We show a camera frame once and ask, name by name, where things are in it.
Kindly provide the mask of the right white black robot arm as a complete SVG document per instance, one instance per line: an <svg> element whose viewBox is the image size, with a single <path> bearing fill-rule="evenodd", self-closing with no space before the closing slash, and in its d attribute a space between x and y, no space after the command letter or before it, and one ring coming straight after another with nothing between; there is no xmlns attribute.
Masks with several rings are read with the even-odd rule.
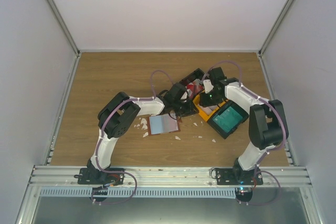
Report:
<svg viewBox="0 0 336 224"><path fill-rule="evenodd" d="M233 180L243 185L256 175L263 158L281 148L289 136L283 104L253 93L237 78L227 78L220 67L209 69L202 84L199 105L217 108L208 123L224 138L248 122L249 144L232 168Z"/></svg>

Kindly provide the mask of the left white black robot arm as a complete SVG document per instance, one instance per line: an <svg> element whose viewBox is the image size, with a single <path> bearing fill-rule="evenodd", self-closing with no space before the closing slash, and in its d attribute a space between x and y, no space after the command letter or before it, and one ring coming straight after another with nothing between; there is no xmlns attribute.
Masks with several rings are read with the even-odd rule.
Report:
<svg viewBox="0 0 336 224"><path fill-rule="evenodd" d="M119 92L98 114L99 138L87 169L96 184L108 179L111 156L118 139L123 136L134 119L140 115L167 114L170 119L179 121L182 117L197 113L192 103L196 86L187 88L175 83L170 90L147 98L128 96Z"/></svg>

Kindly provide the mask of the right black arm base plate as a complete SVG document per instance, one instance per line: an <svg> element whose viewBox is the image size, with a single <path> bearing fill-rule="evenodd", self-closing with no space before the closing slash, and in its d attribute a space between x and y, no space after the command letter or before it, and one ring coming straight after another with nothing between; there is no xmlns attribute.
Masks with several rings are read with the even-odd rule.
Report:
<svg viewBox="0 0 336 224"><path fill-rule="evenodd" d="M217 185L234 186L239 203L250 203L257 186L263 185L262 175L255 175L254 170L240 171L238 168L212 168L210 177Z"/></svg>

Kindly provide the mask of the brown leather card holder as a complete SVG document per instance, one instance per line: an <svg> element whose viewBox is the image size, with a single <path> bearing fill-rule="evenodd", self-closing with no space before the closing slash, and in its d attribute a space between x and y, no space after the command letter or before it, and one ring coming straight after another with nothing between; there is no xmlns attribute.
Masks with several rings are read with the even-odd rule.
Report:
<svg viewBox="0 0 336 224"><path fill-rule="evenodd" d="M150 116L148 117L148 133L149 135L160 135L179 132L181 122L181 117L175 113Z"/></svg>

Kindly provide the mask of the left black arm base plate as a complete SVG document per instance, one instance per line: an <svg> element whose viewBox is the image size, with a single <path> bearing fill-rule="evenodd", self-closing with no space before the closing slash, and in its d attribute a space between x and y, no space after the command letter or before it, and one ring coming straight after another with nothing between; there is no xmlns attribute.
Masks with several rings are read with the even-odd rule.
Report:
<svg viewBox="0 0 336 224"><path fill-rule="evenodd" d="M94 203L102 203L107 199L108 188L123 184L123 168L108 168L108 171L114 170L115 173L104 173L95 168L81 168L79 174L74 175L79 185L94 185L90 199Z"/></svg>

